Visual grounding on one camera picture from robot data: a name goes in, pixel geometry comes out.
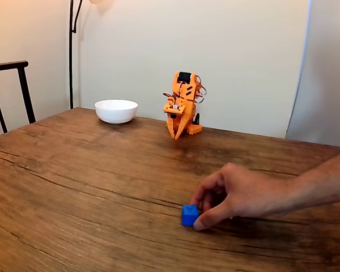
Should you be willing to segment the person's hand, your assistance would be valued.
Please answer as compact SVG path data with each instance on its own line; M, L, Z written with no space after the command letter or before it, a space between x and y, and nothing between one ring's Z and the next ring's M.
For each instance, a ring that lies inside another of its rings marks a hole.
M291 207L290 183L228 163L201 181L190 204L202 209L193 224L201 231L227 218L286 212Z

